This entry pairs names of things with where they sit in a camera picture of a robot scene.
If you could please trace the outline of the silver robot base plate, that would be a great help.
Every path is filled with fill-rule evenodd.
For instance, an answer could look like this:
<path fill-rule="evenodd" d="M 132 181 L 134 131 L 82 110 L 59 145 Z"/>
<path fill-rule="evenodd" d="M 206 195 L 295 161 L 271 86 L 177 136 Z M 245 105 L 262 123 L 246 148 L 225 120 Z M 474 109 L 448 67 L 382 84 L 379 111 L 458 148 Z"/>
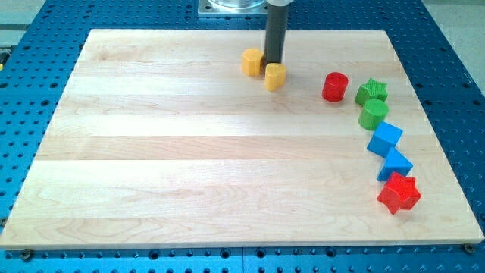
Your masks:
<path fill-rule="evenodd" d="M 264 14 L 265 0 L 198 0 L 199 14 Z"/>

